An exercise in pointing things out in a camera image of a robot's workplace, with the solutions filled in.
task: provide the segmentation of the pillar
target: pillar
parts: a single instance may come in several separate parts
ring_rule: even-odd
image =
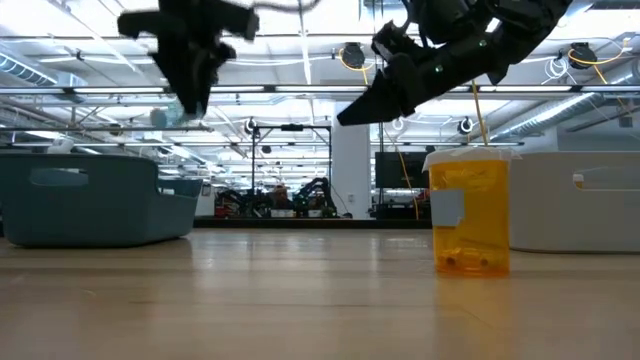
[[[349,212],[356,220],[369,219],[371,207],[371,146],[369,125],[342,126],[337,114],[348,103],[336,103],[332,122],[333,201],[339,214]]]

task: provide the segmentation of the yellow cup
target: yellow cup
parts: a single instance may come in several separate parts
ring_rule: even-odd
[[[467,148],[429,154],[433,246],[438,272],[509,273],[508,150]]]

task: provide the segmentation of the black screen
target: black screen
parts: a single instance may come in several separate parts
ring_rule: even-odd
[[[414,189],[429,187],[429,173],[422,172],[428,152],[403,152],[409,182]],[[397,152],[376,153],[376,187],[385,189],[408,189],[402,162]]]

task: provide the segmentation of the yellow cable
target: yellow cable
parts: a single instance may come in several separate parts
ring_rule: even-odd
[[[598,77],[600,77],[600,80],[602,80],[602,82],[604,84],[609,84],[607,79],[602,74],[602,71],[600,70],[598,65],[594,65],[593,68],[596,70],[596,73],[598,73]],[[616,97],[616,99],[618,99],[618,102],[620,103],[620,106],[622,106],[622,108],[629,114],[629,116],[633,117],[633,114],[631,113],[631,110],[629,110],[627,108],[627,105],[624,103],[624,101],[622,101],[622,99],[620,99],[619,97]]]
[[[344,52],[344,48],[340,49],[338,51],[338,59],[340,59],[340,62],[342,63],[342,66],[346,67],[347,69],[351,70],[351,71],[367,71],[369,69],[371,69],[374,65],[375,62],[369,66],[365,67],[361,67],[360,69],[356,69],[356,68],[352,68],[351,66],[347,65],[347,63],[344,62],[344,60],[342,60],[342,53]]]
[[[487,138],[487,128],[484,126],[484,119],[482,118],[482,112],[480,111],[480,100],[478,99],[478,86],[475,80],[471,80],[471,88],[473,89],[473,100],[476,103],[476,114],[478,115],[478,122],[480,123],[480,131],[482,131],[482,141],[484,146],[489,146],[489,139]]]
[[[340,61],[342,61],[342,50],[344,49],[340,49],[340,53],[339,53]],[[342,61],[342,65],[344,65],[349,70],[362,71],[362,76],[364,77],[364,83],[365,85],[369,85],[369,79],[367,78],[367,70],[370,69],[373,65],[369,66],[368,68],[362,68],[362,69],[350,68],[349,66],[347,66],[347,64],[344,63],[344,61]],[[407,172],[407,166],[404,163],[404,157],[402,156],[402,153],[400,152],[398,145],[396,145],[395,141],[393,141],[391,136],[389,136],[389,133],[387,132],[387,128],[385,128],[384,125],[382,126],[382,128],[384,129],[384,133],[387,135],[387,137],[389,138],[389,141],[391,141],[391,144],[393,144],[393,147],[395,147],[396,152],[400,157],[400,164],[402,164],[402,172],[404,173],[404,177],[407,180],[407,186],[409,187],[409,191],[411,191],[411,197],[413,198],[413,207],[416,210],[416,220],[420,220],[420,211],[418,210],[418,200],[416,200],[416,197],[413,196],[413,188],[411,187],[411,180],[409,180],[409,173]]]
[[[604,78],[604,75],[602,75],[602,71],[600,71],[600,68],[598,67],[598,65],[594,65],[593,68],[598,73],[598,76],[600,77],[600,80],[602,80],[602,82],[605,83],[605,84],[609,84],[609,82],[607,82],[607,79]]]
[[[384,133],[389,138],[389,141],[391,141],[391,144],[393,145],[393,147],[396,148],[398,157],[400,157],[400,164],[402,164],[402,172],[404,173],[404,178],[407,180],[407,186],[409,187],[409,191],[411,191],[411,197],[413,198],[413,208],[416,211],[416,220],[420,220],[420,211],[418,210],[418,200],[416,200],[416,197],[413,196],[413,188],[411,187],[411,180],[409,180],[409,173],[407,172],[407,166],[404,163],[404,157],[402,156],[402,153],[400,152],[398,145],[396,145],[396,142],[393,141],[391,136],[389,136],[389,133],[387,132],[387,128],[384,127],[383,125],[382,129],[384,129]]]
[[[602,60],[602,61],[580,60],[580,59],[577,59],[577,58],[573,57],[572,54],[575,51],[574,49],[569,50],[569,53],[567,54],[567,56],[569,57],[569,59],[571,59],[571,60],[573,60],[573,61],[575,61],[577,63],[584,64],[584,65],[603,65],[603,64],[608,64],[608,63],[610,63],[612,61],[618,60],[622,56],[622,54],[624,54],[624,48],[627,46],[627,43],[628,43],[627,40],[623,41],[622,42],[622,47],[620,48],[620,52],[618,53],[618,55],[612,57],[611,59],[607,59],[607,60]]]

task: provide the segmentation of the wooden table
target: wooden table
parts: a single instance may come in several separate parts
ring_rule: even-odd
[[[123,250],[0,240],[0,359],[640,358],[640,257],[434,274],[427,231],[199,230]]]

